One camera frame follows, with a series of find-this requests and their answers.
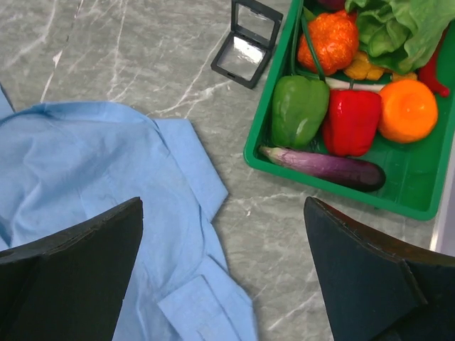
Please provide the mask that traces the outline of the red toy bell pepper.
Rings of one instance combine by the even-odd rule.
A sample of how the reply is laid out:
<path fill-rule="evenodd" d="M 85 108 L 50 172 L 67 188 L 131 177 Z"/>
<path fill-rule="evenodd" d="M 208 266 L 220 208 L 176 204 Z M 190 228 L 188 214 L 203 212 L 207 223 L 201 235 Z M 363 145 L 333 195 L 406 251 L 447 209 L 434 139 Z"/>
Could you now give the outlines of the red toy bell pepper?
<path fill-rule="evenodd" d="M 382 99 L 365 90 L 331 90 L 322 126 L 323 142 L 329 153 L 360 157 L 373 144 L 382 114 Z"/>

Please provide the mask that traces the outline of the light blue shirt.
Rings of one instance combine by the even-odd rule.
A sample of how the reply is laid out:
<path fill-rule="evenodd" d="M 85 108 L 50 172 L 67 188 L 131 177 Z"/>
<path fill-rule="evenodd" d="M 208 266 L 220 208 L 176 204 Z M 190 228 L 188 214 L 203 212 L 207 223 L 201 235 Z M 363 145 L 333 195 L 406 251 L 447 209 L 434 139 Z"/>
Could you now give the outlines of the light blue shirt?
<path fill-rule="evenodd" d="M 212 221 L 228 195 L 186 119 L 114 102 L 15 111 L 1 96 L 1 248 L 84 222 L 128 199 L 144 229 L 113 340 L 256 340 Z"/>

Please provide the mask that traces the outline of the red toy chili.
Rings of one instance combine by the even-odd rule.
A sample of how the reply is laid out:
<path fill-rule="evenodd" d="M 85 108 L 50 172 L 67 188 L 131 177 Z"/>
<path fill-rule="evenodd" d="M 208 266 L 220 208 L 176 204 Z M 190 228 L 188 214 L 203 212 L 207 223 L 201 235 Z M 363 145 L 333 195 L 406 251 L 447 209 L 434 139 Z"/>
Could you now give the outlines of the red toy chili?
<path fill-rule="evenodd" d="M 449 88 L 440 83 L 437 78 L 437 61 L 448 30 L 449 27 L 444 29 L 433 55 L 427 64 L 421 67 L 418 72 L 418 80 L 424 83 L 434 94 L 438 94 L 440 97 L 448 97 L 450 95 Z"/>

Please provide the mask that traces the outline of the white green toy scallion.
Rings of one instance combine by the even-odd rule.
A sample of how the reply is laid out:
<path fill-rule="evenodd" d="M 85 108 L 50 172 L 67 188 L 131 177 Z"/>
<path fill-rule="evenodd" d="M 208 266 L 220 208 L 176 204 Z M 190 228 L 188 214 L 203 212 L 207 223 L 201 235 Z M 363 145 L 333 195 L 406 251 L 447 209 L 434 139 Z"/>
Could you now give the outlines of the white green toy scallion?
<path fill-rule="evenodd" d="M 309 76 L 313 73 L 313 78 L 324 81 L 333 90 L 367 90 L 379 92 L 384 85 L 379 80 L 353 80 L 346 76 L 343 70 L 339 70 L 332 75 L 326 76 L 316 56 L 313 44 L 308 30 L 308 23 L 314 20 L 318 15 L 313 15 L 310 10 L 303 9 L 299 24 L 301 28 L 301 37 L 298 48 L 295 52 L 296 60 L 303 67 L 302 75 Z"/>

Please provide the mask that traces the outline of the black clear display box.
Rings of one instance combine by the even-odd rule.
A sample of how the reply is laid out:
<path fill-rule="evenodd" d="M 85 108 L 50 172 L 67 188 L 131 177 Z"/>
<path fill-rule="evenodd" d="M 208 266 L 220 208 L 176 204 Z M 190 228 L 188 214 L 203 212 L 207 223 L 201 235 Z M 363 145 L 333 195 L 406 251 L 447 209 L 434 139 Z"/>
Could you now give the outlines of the black clear display box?
<path fill-rule="evenodd" d="M 211 69 L 254 88 L 271 60 L 282 19 L 282 13 L 259 1 L 232 1 L 230 32 Z"/>

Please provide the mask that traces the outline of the green toy bell pepper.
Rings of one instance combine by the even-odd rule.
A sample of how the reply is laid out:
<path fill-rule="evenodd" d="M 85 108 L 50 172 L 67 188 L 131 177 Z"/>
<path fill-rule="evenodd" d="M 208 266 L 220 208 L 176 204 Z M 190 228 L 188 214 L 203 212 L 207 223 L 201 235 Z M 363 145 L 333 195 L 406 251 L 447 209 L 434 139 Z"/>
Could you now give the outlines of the green toy bell pepper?
<path fill-rule="evenodd" d="M 330 89 L 301 75 L 282 77 L 272 98 L 271 140 L 301 150 L 315 137 L 328 110 Z"/>

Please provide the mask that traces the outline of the purple toy onion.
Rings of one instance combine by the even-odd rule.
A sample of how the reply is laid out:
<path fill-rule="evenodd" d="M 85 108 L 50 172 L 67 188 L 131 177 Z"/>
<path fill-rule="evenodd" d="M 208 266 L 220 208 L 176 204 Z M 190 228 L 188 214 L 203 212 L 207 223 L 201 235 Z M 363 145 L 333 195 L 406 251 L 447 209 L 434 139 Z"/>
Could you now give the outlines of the purple toy onion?
<path fill-rule="evenodd" d="M 318 0 L 322 7 L 329 11 L 340 11 L 345 8 L 345 0 Z"/>

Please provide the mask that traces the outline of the orange toy pumpkin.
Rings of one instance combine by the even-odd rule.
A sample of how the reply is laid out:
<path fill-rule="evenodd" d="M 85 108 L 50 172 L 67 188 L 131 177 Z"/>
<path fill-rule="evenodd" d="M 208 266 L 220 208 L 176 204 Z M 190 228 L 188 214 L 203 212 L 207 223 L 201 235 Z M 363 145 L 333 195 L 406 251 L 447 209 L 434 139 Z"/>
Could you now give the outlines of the orange toy pumpkin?
<path fill-rule="evenodd" d="M 346 11 L 321 13 L 308 23 L 316 56 L 326 76 L 348 67 L 359 48 L 355 15 Z"/>

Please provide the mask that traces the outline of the green plastic tray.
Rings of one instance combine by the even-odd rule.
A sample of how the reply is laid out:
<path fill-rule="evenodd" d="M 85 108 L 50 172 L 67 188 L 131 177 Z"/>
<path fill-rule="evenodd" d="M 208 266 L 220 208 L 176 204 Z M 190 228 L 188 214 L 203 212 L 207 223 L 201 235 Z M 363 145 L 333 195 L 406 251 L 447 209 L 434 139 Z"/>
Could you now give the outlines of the green plastic tray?
<path fill-rule="evenodd" d="M 272 94 L 278 80 L 289 74 L 292 36 L 298 17 L 299 2 L 293 1 L 282 35 L 277 43 L 269 75 L 252 121 L 244 148 L 246 164 L 276 177 L 325 190 L 376 208 L 410 217 L 430 220 L 439 209 L 444 188 L 450 179 L 454 152 L 454 95 L 437 97 L 439 120 L 431 134 L 413 144 L 396 144 L 377 135 L 363 159 L 378 164 L 386 175 L 378 191 L 362 193 L 328 181 L 271 163 L 260 152 L 260 146 L 271 145 L 270 125 Z"/>

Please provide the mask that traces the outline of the purple toy eggplant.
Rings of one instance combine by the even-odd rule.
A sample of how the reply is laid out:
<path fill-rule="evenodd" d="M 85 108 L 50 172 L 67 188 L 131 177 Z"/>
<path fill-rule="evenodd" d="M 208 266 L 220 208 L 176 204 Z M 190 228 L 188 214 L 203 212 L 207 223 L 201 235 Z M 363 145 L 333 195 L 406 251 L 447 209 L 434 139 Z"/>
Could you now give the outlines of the purple toy eggplant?
<path fill-rule="evenodd" d="M 364 193 L 381 189 L 384 170 L 369 161 L 261 146 L 260 152 L 272 163 Z"/>

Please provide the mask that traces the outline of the green toy lettuce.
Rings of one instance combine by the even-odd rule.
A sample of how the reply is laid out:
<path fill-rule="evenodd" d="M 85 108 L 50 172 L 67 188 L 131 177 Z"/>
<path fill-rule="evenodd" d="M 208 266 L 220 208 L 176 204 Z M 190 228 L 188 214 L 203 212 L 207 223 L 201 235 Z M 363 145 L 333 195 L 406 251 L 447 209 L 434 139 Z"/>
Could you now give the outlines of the green toy lettuce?
<path fill-rule="evenodd" d="M 400 75 L 427 64 L 454 20 L 452 0 L 346 1 L 356 13 L 359 49 L 369 61 Z"/>

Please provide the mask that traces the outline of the yellow toy corn piece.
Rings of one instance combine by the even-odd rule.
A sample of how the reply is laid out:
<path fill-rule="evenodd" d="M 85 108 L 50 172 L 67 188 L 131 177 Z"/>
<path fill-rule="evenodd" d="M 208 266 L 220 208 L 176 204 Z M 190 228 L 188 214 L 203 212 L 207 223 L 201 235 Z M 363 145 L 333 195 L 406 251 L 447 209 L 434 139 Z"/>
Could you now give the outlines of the yellow toy corn piece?
<path fill-rule="evenodd" d="M 385 70 L 381 67 L 373 65 L 368 59 L 368 55 L 362 51 L 358 51 L 351 64 L 343 70 L 344 74 L 353 80 L 379 80 Z"/>

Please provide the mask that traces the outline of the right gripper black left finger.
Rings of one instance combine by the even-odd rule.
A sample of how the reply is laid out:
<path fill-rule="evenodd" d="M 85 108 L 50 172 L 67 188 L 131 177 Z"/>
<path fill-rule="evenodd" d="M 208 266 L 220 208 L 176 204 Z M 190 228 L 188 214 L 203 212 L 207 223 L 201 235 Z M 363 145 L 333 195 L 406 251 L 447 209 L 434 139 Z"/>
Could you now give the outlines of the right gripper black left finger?
<path fill-rule="evenodd" d="M 1 252 L 2 340 L 111 340 L 143 234 L 134 197 Z"/>

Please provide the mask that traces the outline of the orange toy carrot slice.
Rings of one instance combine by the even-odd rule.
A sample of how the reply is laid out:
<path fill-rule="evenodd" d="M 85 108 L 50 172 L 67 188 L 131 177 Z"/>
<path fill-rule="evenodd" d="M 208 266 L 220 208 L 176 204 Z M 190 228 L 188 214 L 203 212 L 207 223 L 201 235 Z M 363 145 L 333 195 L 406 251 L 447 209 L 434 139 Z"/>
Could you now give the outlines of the orange toy carrot slice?
<path fill-rule="evenodd" d="M 385 85 L 379 95 L 382 114 L 378 124 L 387 140 L 409 144 L 426 138 L 438 121 L 438 107 L 432 91 L 418 80 L 399 80 Z"/>

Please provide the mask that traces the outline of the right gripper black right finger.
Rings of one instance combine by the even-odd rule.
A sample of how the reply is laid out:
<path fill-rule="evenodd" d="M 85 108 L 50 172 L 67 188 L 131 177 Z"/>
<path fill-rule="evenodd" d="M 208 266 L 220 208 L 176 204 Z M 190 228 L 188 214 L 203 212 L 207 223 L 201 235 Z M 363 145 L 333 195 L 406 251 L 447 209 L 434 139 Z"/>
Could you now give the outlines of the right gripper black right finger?
<path fill-rule="evenodd" d="M 308 197 L 304 220 L 335 340 L 453 340 L 454 257 Z"/>

